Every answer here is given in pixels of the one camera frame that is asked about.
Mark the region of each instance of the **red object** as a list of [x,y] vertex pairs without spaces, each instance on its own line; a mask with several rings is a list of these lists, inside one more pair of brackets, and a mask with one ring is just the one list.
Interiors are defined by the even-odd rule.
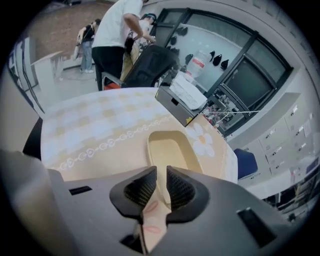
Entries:
[[112,90],[112,89],[121,89],[120,85],[112,82],[112,83],[109,83],[108,85],[105,85],[103,90],[106,91],[106,90]]

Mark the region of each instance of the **white flower pattern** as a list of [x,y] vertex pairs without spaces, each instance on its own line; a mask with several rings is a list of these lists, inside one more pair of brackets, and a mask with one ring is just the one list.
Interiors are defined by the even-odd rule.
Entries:
[[200,156],[208,155],[210,157],[215,156],[215,151],[212,147],[212,137],[209,133],[204,133],[204,130],[198,123],[193,123],[193,128],[188,125],[185,128],[186,133],[195,140],[193,142],[193,150]]

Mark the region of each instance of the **black chair back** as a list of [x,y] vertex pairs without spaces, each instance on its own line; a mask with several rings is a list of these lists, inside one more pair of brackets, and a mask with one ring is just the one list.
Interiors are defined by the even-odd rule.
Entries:
[[154,87],[156,81],[177,63],[179,58],[175,53],[154,44],[150,45],[137,59],[122,87]]

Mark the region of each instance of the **blue chair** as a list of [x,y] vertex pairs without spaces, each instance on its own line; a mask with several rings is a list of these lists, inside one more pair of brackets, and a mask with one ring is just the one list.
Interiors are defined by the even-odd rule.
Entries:
[[238,158],[238,180],[252,175],[258,171],[254,154],[242,149],[236,149],[234,153]]

